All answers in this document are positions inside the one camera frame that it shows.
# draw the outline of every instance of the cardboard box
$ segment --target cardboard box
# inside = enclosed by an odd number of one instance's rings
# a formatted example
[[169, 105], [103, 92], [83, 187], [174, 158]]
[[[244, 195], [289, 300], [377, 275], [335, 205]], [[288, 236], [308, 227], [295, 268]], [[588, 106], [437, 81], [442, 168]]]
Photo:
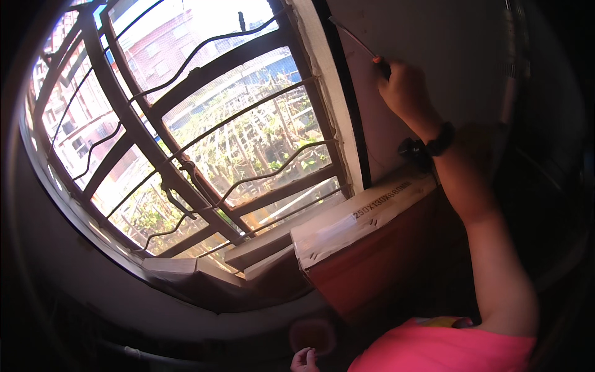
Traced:
[[344, 320], [359, 320], [414, 271], [427, 252], [435, 189], [431, 174], [403, 167], [291, 230], [302, 271]]

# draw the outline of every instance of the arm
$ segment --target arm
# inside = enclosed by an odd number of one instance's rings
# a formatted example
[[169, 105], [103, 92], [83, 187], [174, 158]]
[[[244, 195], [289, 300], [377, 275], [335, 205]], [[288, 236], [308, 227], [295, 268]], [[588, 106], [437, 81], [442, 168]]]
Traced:
[[[432, 106], [424, 73], [391, 62], [390, 81], [379, 79], [387, 105], [424, 143], [444, 123]], [[434, 158], [448, 200], [467, 230], [477, 305], [478, 329], [511, 336], [535, 336], [537, 295], [516, 254], [506, 222], [485, 180], [455, 145]]]

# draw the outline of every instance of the curved metal bar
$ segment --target curved metal bar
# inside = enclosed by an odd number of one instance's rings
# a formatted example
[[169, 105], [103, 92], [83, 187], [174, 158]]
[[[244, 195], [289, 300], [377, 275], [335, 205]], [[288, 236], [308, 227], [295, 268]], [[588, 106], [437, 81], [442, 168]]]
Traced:
[[136, 185], [134, 187], [134, 189], [128, 193], [128, 195], [126, 195], [126, 197], [124, 199], [122, 199], [118, 205], [108, 214], [108, 216], [106, 218], [109, 218], [116, 209], [118, 209], [125, 201], [126, 199], [128, 199], [130, 197], [130, 195], [132, 195], [136, 190], [138, 190], [138, 188], [147, 181], [147, 179], [149, 179], [151, 176], [153, 176], [155, 173], [158, 172], [158, 170], [163, 167], [164, 165], [166, 165], [167, 163], [169, 163], [170, 161], [172, 161], [176, 156], [180, 155], [182, 152], [188, 150], [190, 147], [192, 147], [193, 145], [195, 145], [197, 142], [199, 142], [201, 139], [207, 137], [208, 135], [210, 135], [211, 133], [213, 133], [214, 131], [216, 131], [217, 129], [221, 128], [222, 126], [226, 125], [227, 123], [231, 122], [232, 120], [242, 116], [243, 114], [254, 110], [256, 107], [262, 105], [265, 102], [268, 102], [284, 93], [289, 92], [290, 90], [296, 89], [297, 87], [300, 87], [304, 84], [307, 84], [309, 82], [311, 82], [314, 78], [313, 77], [309, 77], [307, 79], [303, 79], [301, 82], [295, 83], [293, 85], [288, 86], [287, 88], [284, 88], [282, 90], [279, 90], [276, 93], [273, 93], [263, 99], [261, 99], [258, 102], [253, 103], [252, 105], [246, 107], [245, 109], [233, 114], [232, 116], [230, 116], [229, 118], [223, 120], [222, 122], [220, 122], [219, 124], [217, 124], [214, 127], [211, 127], [209, 130], [207, 130], [205, 133], [199, 135], [198, 137], [194, 138], [193, 140], [191, 140], [188, 144], [184, 145], [184, 147], [180, 148], [178, 151], [176, 151], [175, 153], [171, 154], [171, 156], [169, 158], [167, 158], [164, 162], [162, 162], [161, 164], [159, 164], [158, 166], [155, 167], [155, 169], [153, 170], [153, 172], [149, 173], [149, 175], [147, 177], [145, 177], [145, 179], [143, 179], [138, 185]]
[[84, 81], [89, 77], [89, 74], [91, 73], [91, 71], [93, 71], [93, 67], [91, 67], [89, 69], [89, 71], [87, 71], [87, 73], [83, 77], [83, 80], [80, 81], [79, 85], [74, 90], [72, 97], [70, 97], [70, 101], [68, 102], [68, 105], [66, 105], [66, 109], [64, 109], [62, 118], [60, 118], [60, 122], [58, 123], [58, 127], [56, 128], [56, 133], [54, 133], [54, 137], [52, 138], [52, 147], [54, 147], [54, 142], [56, 141], [56, 137], [58, 137], [58, 131], [60, 130], [60, 127], [62, 126], [62, 121], [64, 120], [64, 117], [66, 116], [66, 113], [68, 112], [68, 109], [70, 108], [70, 105], [73, 103], [74, 97], [76, 97], [76, 94], [79, 92], [80, 87], [83, 85]]
[[177, 229], [180, 228], [180, 225], [182, 224], [182, 221], [184, 221], [184, 218], [188, 217], [186, 214], [183, 215], [180, 220], [178, 221], [178, 223], [174, 226], [174, 228], [170, 231], [164, 231], [162, 233], [154, 233], [149, 235], [149, 237], [147, 237], [147, 242], [145, 243], [145, 248], [144, 250], [147, 250], [147, 247], [149, 246], [149, 242], [151, 241], [151, 239], [153, 239], [155, 236], [162, 236], [162, 235], [169, 235], [169, 234], [173, 234], [177, 231]]
[[118, 133], [118, 131], [120, 130], [120, 127], [122, 126], [122, 122], [119, 121], [118, 122], [118, 126], [115, 128], [114, 132], [112, 134], [110, 134], [109, 136], [100, 139], [99, 141], [95, 142], [93, 145], [91, 145], [91, 148], [89, 149], [89, 151], [87, 152], [87, 169], [84, 170], [84, 172], [82, 172], [81, 174], [79, 174], [78, 176], [76, 176], [75, 178], [73, 178], [73, 181], [78, 180], [79, 178], [83, 177], [85, 174], [87, 174], [87, 172], [89, 171], [89, 166], [91, 165], [91, 152], [93, 151], [94, 148], [96, 148], [97, 146], [101, 145], [102, 143], [104, 143], [107, 140], [110, 140], [112, 138], [114, 138], [114, 136]]
[[256, 181], [256, 180], [261, 180], [263, 178], [269, 178], [272, 176], [276, 176], [278, 175], [282, 170], [284, 170], [289, 163], [291, 163], [302, 151], [304, 151], [305, 149], [307, 149], [308, 147], [313, 147], [313, 146], [320, 146], [320, 145], [326, 145], [329, 143], [333, 143], [335, 142], [334, 139], [327, 139], [324, 141], [318, 141], [318, 142], [312, 142], [309, 143], [307, 145], [303, 145], [302, 147], [300, 147], [299, 149], [297, 149], [296, 152], [293, 153], [292, 156], [290, 156], [284, 163], [283, 165], [276, 171], [271, 172], [271, 173], [267, 173], [267, 174], [263, 174], [261, 176], [256, 176], [256, 177], [250, 177], [250, 178], [246, 178], [243, 180], [239, 180], [238, 182], [234, 183], [229, 190], [227, 190], [227, 192], [225, 193], [225, 195], [223, 195], [223, 197], [221, 198], [221, 200], [219, 201], [219, 203], [217, 203], [217, 206], [221, 205], [223, 202], [225, 202], [225, 199], [227, 199], [227, 197], [232, 193], [232, 191], [238, 187], [239, 185], [241, 185], [242, 183], [246, 183], [246, 182], [250, 182], [250, 181]]
[[278, 219], [276, 219], [276, 220], [273, 220], [273, 221], [271, 221], [271, 222], [267, 223], [266, 225], [262, 225], [262, 226], [261, 226], [261, 227], [259, 227], [258, 229], [252, 230], [251, 232], [249, 232], [249, 233], [247, 233], [247, 234], [245, 234], [245, 235], [242, 235], [242, 237], [241, 237], [241, 238], [238, 238], [238, 239], [236, 239], [236, 240], [234, 240], [234, 241], [232, 241], [232, 242], [227, 242], [227, 243], [225, 243], [225, 244], [223, 244], [223, 245], [220, 245], [220, 246], [218, 246], [218, 247], [215, 247], [215, 248], [213, 248], [212, 250], [210, 250], [210, 251], [207, 251], [207, 252], [205, 252], [205, 253], [201, 254], [200, 256], [198, 256], [198, 258], [202, 258], [202, 257], [204, 257], [204, 256], [208, 256], [209, 254], [211, 254], [211, 253], [215, 253], [215, 252], [217, 252], [218, 250], [225, 248], [226, 246], [229, 246], [229, 245], [231, 245], [231, 244], [236, 244], [236, 243], [238, 243], [238, 242], [241, 242], [242, 240], [244, 240], [244, 238], [246, 238], [246, 237], [249, 237], [250, 235], [254, 235], [255, 233], [258, 233], [260, 230], [262, 230], [262, 229], [266, 229], [266, 228], [267, 228], [267, 227], [269, 227], [270, 225], [272, 225], [272, 224], [275, 224], [275, 223], [277, 223], [277, 222], [279, 222], [279, 221], [281, 221], [281, 220], [284, 220], [285, 218], [287, 218], [287, 217], [291, 216], [292, 214], [296, 214], [297, 212], [299, 212], [299, 211], [302, 211], [302, 210], [306, 209], [307, 207], [310, 207], [311, 205], [318, 203], [320, 200], [324, 200], [324, 199], [328, 198], [328, 197], [329, 197], [329, 196], [331, 196], [332, 194], [334, 194], [334, 193], [337, 193], [337, 192], [339, 192], [339, 191], [341, 191], [341, 190], [345, 189], [345, 188], [346, 188], [346, 187], [348, 187], [348, 186], [349, 186], [349, 184], [348, 184], [348, 183], [346, 183], [345, 185], [343, 185], [343, 186], [341, 186], [341, 187], [339, 187], [339, 188], [337, 188], [337, 189], [335, 189], [335, 190], [333, 190], [333, 191], [329, 192], [328, 194], [326, 194], [326, 195], [323, 195], [322, 197], [320, 197], [320, 199], [316, 199], [316, 200], [314, 200], [314, 201], [312, 201], [312, 202], [310, 202], [310, 203], [308, 203], [308, 204], [306, 204], [306, 205], [304, 205], [304, 206], [302, 206], [302, 207], [300, 207], [300, 208], [298, 208], [298, 209], [294, 210], [293, 212], [291, 212], [291, 213], [288, 213], [288, 214], [284, 215], [283, 217], [279, 217]]
[[124, 32], [128, 31], [129, 28], [131, 28], [132, 26], [134, 26], [135, 23], [137, 23], [142, 17], [144, 17], [148, 12], [150, 12], [151, 10], [153, 10], [153, 8], [155, 8], [157, 5], [161, 4], [163, 1], [164, 0], [159, 0], [158, 2], [154, 3], [149, 8], [147, 8], [147, 10], [145, 10], [142, 13], [140, 13], [140, 15], [138, 17], [136, 17], [128, 26], [126, 26], [124, 28], [124, 30], [122, 30], [122, 32], [120, 32], [118, 34], [118, 36], [115, 37], [116, 40], [118, 40], [120, 38], [120, 36], [122, 36], [124, 34]]
[[107, 215], [105, 216], [105, 218], [107, 220], [109, 220], [109, 218], [111, 217], [111, 215], [114, 214], [114, 212], [116, 212], [116, 210], [122, 206], [122, 204], [126, 201], [126, 199], [128, 199], [129, 197], [132, 196], [132, 194], [134, 194], [135, 191], [137, 191], [139, 189], [139, 187], [141, 187], [145, 182], [147, 182], [151, 177], [153, 177], [155, 175], [155, 173], [157, 173], [157, 169], [153, 169], [153, 171], [151, 173], [149, 173], [145, 178], [143, 178], [143, 180], [134, 187], [134, 189], [132, 189], [128, 194], [126, 194], [126, 196], [124, 197], [124, 199], [122, 199], [118, 205], [116, 205], [114, 207], [114, 209]]
[[192, 53], [190, 53], [190, 55], [188, 56], [188, 58], [186, 58], [186, 60], [184, 61], [184, 63], [182, 64], [182, 66], [180, 66], [180, 68], [178, 69], [178, 71], [176, 72], [175, 75], [173, 75], [173, 77], [166, 81], [165, 83], [158, 85], [154, 88], [148, 89], [144, 92], [141, 93], [137, 93], [135, 95], [132, 96], [132, 98], [129, 99], [128, 104], [130, 105], [135, 99], [137, 99], [138, 97], [142, 97], [142, 96], [146, 96], [147, 94], [156, 92], [158, 90], [161, 90], [165, 87], [167, 87], [168, 85], [172, 84], [173, 82], [175, 82], [175, 80], [180, 77], [180, 75], [182, 74], [182, 71], [186, 68], [186, 66], [188, 65], [188, 63], [190, 63], [190, 60], [194, 57], [194, 55], [198, 52], [198, 50], [200, 50], [203, 46], [205, 46], [206, 44], [215, 41], [215, 40], [221, 40], [221, 39], [228, 39], [230, 37], [236, 37], [236, 36], [246, 36], [246, 35], [251, 35], [253, 33], [256, 32], [260, 32], [262, 30], [264, 30], [265, 27], [267, 27], [269, 24], [271, 24], [277, 17], [279, 17], [280, 15], [283, 15], [285, 12], [287, 12], [287, 10], [290, 9], [290, 7], [287, 8], [283, 8], [283, 10], [275, 13], [271, 19], [269, 19], [268, 21], [266, 21], [265, 23], [263, 23], [262, 25], [260, 25], [259, 27], [252, 29], [252, 30], [248, 30], [245, 32], [233, 32], [233, 33], [226, 33], [224, 35], [219, 35], [219, 36], [213, 36], [208, 38], [207, 40], [201, 42], [196, 48], [194, 48], [194, 50], [192, 51]]
[[182, 205], [182, 203], [180, 203], [178, 200], [176, 200], [176, 198], [174, 198], [174, 196], [171, 194], [171, 189], [169, 187], [164, 187], [163, 186], [163, 182], [161, 183], [161, 190], [165, 191], [165, 194], [167, 195], [167, 199], [176, 208], [178, 208], [182, 212], [183, 215], [186, 215], [186, 216], [190, 217], [193, 220], [196, 219], [196, 217], [194, 215], [192, 215], [192, 212], [190, 212], [189, 210], [187, 210], [186, 208], [184, 208], [184, 206]]

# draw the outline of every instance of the child's hand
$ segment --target child's hand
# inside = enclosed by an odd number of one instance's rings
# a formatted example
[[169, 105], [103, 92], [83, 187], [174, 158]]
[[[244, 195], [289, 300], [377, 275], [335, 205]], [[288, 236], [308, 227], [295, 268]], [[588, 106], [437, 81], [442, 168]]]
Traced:
[[316, 350], [312, 348], [301, 349], [293, 356], [292, 372], [320, 372], [316, 367]]

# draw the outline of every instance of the person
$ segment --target person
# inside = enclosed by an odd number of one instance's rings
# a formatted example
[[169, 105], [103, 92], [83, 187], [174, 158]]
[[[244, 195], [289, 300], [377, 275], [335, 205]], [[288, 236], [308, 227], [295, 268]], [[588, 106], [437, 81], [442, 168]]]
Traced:
[[[380, 95], [427, 144], [438, 137], [444, 120], [430, 102], [425, 75], [402, 61], [389, 64], [390, 79], [378, 80]], [[465, 225], [482, 322], [473, 326], [468, 318], [410, 319], [376, 340], [349, 372], [525, 370], [536, 341], [538, 302], [504, 216], [486, 181], [456, 144], [433, 160]], [[315, 350], [296, 353], [291, 370], [318, 372]]]

